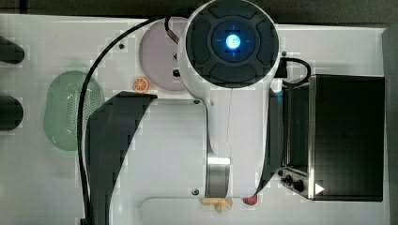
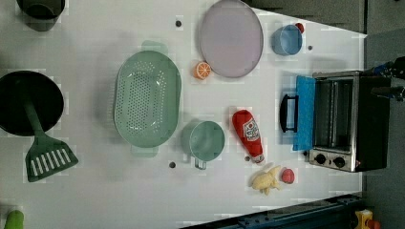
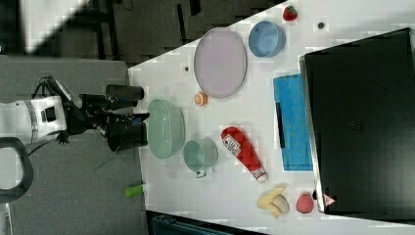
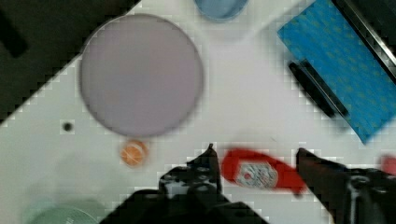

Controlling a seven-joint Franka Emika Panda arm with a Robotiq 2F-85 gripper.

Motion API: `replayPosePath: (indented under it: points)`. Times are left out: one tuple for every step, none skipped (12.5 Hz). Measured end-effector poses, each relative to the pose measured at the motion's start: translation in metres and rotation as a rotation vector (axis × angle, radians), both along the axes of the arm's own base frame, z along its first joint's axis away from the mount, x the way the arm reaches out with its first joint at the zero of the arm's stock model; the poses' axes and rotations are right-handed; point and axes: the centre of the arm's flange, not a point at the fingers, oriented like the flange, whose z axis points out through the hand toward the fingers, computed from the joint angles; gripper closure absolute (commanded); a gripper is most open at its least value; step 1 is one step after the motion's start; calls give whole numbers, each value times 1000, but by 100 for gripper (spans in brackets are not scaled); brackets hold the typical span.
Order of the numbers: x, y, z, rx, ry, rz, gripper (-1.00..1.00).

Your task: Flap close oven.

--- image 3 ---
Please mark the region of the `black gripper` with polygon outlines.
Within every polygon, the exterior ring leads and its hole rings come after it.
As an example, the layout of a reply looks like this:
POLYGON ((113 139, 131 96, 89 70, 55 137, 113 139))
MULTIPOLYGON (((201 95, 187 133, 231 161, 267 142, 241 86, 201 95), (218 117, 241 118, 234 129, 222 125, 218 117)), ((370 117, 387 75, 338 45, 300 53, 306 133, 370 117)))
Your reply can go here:
MULTIPOLYGON (((79 108, 74 102, 66 101, 63 103, 67 133, 69 135, 82 134, 88 129, 105 129, 109 118, 109 108, 112 111, 134 108, 137 101, 128 100, 111 100, 104 95, 80 94, 81 107, 79 108)), ((127 127, 135 126, 150 117, 149 113, 145 114, 110 114, 110 125, 124 125, 127 127)))

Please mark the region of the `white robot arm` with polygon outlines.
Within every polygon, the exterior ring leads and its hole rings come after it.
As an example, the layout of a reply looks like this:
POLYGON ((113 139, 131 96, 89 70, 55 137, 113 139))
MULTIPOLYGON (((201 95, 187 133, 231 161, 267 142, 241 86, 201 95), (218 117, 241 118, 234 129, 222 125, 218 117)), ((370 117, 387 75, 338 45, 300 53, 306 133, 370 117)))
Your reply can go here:
POLYGON ((1 104, 1 137, 16 137, 25 146, 58 140, 88 129, 99 129, 105 137, 126 132, 147 119, 150 114, 114 114, 115 101, 100 96, 98 101, 77 107, 72 100, 49 96, 1 104))

